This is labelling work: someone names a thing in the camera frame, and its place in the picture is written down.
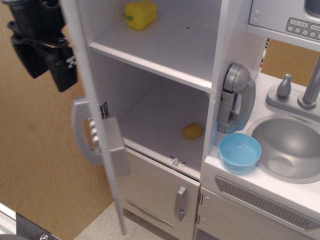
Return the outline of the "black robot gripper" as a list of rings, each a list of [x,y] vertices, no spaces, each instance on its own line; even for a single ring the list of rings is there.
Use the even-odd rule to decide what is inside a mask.
[[[7,24],[13,31],[11,43],[27,72],[36,79],[50,70],[60,92],[77,83],[77,63],[69,42],[62,34],[65,20],[58,0],[8,0],[14,20]],[[42,56],[32,44],[54,46]]]

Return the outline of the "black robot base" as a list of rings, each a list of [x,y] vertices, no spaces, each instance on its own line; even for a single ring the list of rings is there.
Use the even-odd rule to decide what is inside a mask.
[[[0,213],[1,240],[59,240],[57,236],[25,218],[19,213],[15,217]]]

